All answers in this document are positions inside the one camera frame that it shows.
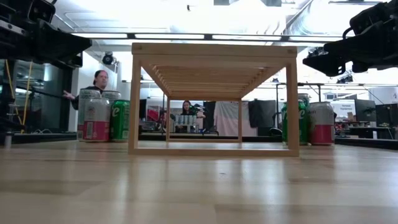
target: woman's hand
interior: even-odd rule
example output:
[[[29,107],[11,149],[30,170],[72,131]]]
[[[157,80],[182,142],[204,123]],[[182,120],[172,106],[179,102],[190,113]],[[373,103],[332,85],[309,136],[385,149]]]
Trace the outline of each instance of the woman's hand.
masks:
[[[68,93],[67,91],[63,91],[63,95],[64,98],[68,99],[68,100],[74,100],[76,97],[73,96],[71,93]]]
[[[206,116],[202,112],[198,112],[197,118],[206,118]]]

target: computer monitor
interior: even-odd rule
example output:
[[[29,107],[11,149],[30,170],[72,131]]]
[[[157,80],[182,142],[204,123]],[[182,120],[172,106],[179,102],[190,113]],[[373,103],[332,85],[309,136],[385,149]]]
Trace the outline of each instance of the computer monitor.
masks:
[[[376,104],[373,100],[355,100],[357,121],[376,121]]]
[[[146,119],[147,116],[147,100],[139,100],[139,119]]]
[[[376,105],[377,125],[398,126],[398,104]]]

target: woman's hair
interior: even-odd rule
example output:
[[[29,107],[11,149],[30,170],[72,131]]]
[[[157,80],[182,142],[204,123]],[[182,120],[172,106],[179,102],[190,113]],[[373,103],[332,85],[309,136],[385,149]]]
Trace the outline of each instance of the woman's hair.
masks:
[[[98,70],[98,71],[95,72],[94,78],[98,77],[98,75],[99,75],[101,72],[106,73],[106,76],[108,76],[108,73],[107,73],[105,70]]]
[[[191,102],[189,102],[189,100],[185,100],[185,101],[182,103],[182,114],[188,114],[188,113],[189,113],[189,111],[186,111],[186,110],[184,109],[184,104],[185,104],[185,103],[189,103],[190,106],[192,105]]]

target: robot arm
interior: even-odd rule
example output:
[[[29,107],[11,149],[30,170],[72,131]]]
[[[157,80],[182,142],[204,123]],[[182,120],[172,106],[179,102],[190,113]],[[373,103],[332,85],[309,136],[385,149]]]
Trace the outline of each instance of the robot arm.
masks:
[[[51,25],[56,1],[0,0],[0,58],[81,67],[91,40]]]
[[[345,64],[350,61],[355,73],[398,67],[398,0],[363,10],[349,25],[342,40],[309,52],[303,64],[329,77],[345,73]],[[355,36],[346,37],[351,30]]]

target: sprite can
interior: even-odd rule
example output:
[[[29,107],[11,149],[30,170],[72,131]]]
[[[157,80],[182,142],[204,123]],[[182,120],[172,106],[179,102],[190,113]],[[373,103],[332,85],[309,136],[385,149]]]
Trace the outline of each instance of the sprite can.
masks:
[[[287,142],[287,103],[281,109],[282,112],[282,141]],[[300,144],[308,143],[308,111],[304,102],[298,100],[298,117],[300,129]]]
[[[129,139],[130,101],[116,100],[111,111],[111,140],[127,141]]]

